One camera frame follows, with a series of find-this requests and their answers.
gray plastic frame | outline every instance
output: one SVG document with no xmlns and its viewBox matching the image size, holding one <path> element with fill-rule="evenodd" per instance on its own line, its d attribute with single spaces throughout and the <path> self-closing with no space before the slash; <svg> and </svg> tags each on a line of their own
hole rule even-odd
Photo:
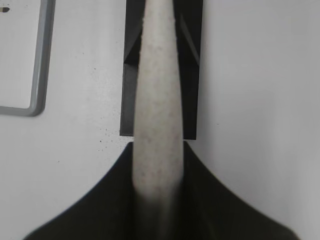
<svg viewBox="0 0 320 240">
<path fill-rule="evenodd" d="M 30 106 L 28 108 L 0 106 L 2 115 L 34 117 L 42 113 L 45 108 L 55 5 L 56 0 L 40 2 Z"/>
</svg>

white wall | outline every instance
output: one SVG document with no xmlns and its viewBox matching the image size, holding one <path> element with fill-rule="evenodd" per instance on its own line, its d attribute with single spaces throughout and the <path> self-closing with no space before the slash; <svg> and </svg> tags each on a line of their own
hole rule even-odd
<svg viewBox="0 0 320 240">
<path fill-rule="evenodd" d="M 197 141 L 255 208 L 320 239 L 320 1 L 207 0 Z"/>
<path fill-rule="evenodd" d="M 37 1 L 12 0 L 11 13 L 14 3 Z M 21 240 L 71 206 L 131 140 L 119 136 L 125 10 L 125 0 L 56 1 L 45 110 L 0 115 L 0 240 Z M 20 44 L 33 46 L 26 39 Z"/>
<path fill-rule="evenodd" d="M 119 136 L 125 5 L 57 0 L 45 111 L 0 115 L 1 240 L 72 205 L 131 140 Z M 231 190 L 303 240 L 320 239 L 319 18 L 317 0 L 206 0 L 191 143 Z"/>
</svg>

white elongated object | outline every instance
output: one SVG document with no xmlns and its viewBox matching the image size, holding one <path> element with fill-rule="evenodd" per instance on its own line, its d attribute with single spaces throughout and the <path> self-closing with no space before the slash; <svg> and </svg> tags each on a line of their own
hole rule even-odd
<svg viewBox="0 0 320 240">
<path fill-rule="evenodd" d="M 146 0 L 133 144 L 141 232 L 151 231 L 158 239 L 169 232 L 182 178 L 183 124 L 173 2 Z"/>
</svg>

